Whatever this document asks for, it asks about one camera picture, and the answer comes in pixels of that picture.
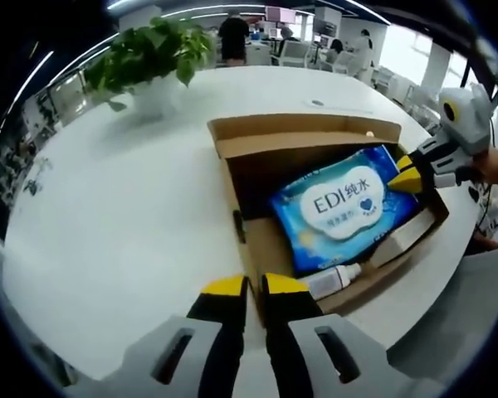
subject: white flower pot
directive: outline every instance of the white flower pot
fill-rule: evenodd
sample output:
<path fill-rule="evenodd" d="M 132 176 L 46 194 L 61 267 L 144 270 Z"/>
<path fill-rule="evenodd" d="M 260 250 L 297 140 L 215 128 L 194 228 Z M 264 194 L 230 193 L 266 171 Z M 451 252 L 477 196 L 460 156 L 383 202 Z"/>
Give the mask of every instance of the white flower pot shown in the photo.
<path fill-rule="evenodd" d="M 133 94 L 136 112 L 147 119 L 170 118 L 181 109 L 183 88 L 175 73 L 137 84 Z"/>

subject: open cardboard box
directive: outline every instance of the open cardboard box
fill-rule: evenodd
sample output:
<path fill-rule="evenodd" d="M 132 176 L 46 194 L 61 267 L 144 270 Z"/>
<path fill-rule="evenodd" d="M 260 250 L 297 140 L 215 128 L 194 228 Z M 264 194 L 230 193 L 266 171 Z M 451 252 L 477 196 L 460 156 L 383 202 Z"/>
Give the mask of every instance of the open cardboard box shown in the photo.
<path fill-rule="evenodd" d="M 263 114 L 208 123 L 220 157 L 238 249 L 259 304 L 261 276 L 266 272 L 293 275 L 291 245 L 269 203 L 270 196 L 306 173 L 336 163 L 360 148 L 386 144 L 393 158 L 401 127 L 376 119 L 329 114 Z M 372 132 L 373 137 L 366 135 Z M 397 258 L 380 268 L 368 261 L 348 288 L 318 301 L 325 313 L 346 313 L 387 285 L 390 276 L 416 253 L 446 220 L 448 210 L 436 191 L 421 198 L 435 216 L 432 227 Z M 382 241 L 391 245 L 392 236 Z"/>

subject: blue wet wipes pack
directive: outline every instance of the blue wet wipes pack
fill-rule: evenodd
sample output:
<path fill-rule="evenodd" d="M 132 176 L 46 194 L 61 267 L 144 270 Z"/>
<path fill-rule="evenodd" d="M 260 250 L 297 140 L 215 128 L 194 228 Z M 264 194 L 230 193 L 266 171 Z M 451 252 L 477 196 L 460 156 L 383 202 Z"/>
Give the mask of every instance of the blue wet wipes pack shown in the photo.
<path fill-rule="evenodd" d="M 390 191 L 398 168 L 383 146 L 360 149 L 313 171 L 271 198 L 293 248 L 296 274 L 347 263 L 417 209 L 413 195 Z"/>

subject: round white table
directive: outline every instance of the round white table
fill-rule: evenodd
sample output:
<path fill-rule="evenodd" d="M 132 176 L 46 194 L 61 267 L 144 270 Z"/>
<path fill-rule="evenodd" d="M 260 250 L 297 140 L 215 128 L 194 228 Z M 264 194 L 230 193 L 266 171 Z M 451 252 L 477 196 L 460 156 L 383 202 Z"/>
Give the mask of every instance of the round white table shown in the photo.
<path fill-rule="evenodd" d="M 317 70 L 207 70 L 183 96 L 185 108 L 168 121 L 141 123 L 132 107 L 114 113 L 105 104 L 75 120 L 37 155 L 52 168 L 41 173 L 35 196 L 21 193 L 11 215 L 7 296 L 49 348 L 94 378 L 118 368 L 125 348 L 169 316 L 186 314 L 205 284 L 242 271 L 208 120 L 348 114 L 401 124 L 407 150 L 427 137 L 367 85 Z M 385 347 L 430 308 L 474 229 L 478 210 L 467 187 L 441 195 L 450 216 L 411 269 L 347 316 Z M 249 305 L 247 357 L 265 361 L 263 347 L 264 331 Z"/>

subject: blue heart logo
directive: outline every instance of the blue heart logo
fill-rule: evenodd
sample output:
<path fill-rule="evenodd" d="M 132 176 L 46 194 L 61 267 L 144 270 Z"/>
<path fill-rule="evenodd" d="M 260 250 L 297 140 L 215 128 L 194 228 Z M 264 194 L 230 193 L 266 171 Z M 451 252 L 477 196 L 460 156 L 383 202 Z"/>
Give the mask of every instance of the blue heart logo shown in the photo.
<path fill-rule="evenodd" d="M 359 206 L 366 210 L 366 211 L 369 211 L 371 210 L 371 208 L 373 207 L 373 201 L 370 200 L 369 198 L 367 199 L 363 199 L 360 203 L 359 203 Z"/>

